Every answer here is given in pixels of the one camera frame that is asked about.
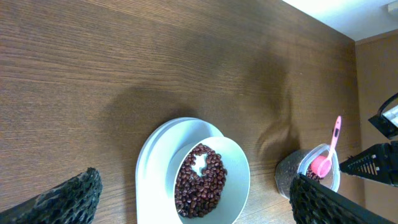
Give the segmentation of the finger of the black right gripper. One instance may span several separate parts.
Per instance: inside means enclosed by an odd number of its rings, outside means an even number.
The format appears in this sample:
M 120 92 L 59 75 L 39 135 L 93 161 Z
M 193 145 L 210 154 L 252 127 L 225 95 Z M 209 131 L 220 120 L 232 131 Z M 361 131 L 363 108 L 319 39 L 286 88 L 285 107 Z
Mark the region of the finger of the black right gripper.
M 397 141 L 375 144 L 339 167 L 345 174 L 397 187 Z
M 397 136 L 397 106 L 384 112 L 385 109 L 385 106 L 380 107 L 368 121 L 386 138 L 394 139 Z

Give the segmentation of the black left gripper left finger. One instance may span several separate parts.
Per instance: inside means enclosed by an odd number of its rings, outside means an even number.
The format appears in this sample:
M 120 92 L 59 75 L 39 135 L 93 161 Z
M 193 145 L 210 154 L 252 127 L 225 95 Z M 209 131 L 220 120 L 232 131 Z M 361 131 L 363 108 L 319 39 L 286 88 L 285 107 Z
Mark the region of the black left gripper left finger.
M 1 212 L 1 223 L 92 223 L 103 184 L 92 167 L 23 203 Z

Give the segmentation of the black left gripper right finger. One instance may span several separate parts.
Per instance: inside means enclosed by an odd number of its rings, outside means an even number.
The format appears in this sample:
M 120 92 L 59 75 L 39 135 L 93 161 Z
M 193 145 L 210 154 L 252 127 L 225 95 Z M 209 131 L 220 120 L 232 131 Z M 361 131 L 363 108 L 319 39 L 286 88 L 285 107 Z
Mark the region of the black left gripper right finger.
M 299 224 L 394 224 L 302 174 L 292 180 L 290 204 Z

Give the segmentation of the pink plastic measuring scoop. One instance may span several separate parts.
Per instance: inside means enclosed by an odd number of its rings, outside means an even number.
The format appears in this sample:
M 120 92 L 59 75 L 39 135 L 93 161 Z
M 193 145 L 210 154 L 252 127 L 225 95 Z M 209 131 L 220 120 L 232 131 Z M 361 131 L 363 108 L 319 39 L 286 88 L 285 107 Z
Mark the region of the pink plastic measuring scoop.
M 340 135 L 340 129 L 342 124 L 341 116 L 338 116 L 333 128 L 333 135 L 330 143 L 330 148 L 327 156 L 318 156 L 311 163 L 310 167 L 314 174 L 319 178 L 324 178 L 330 171 L 332 166 L 332 157 L 336 152 L 336 145 Z

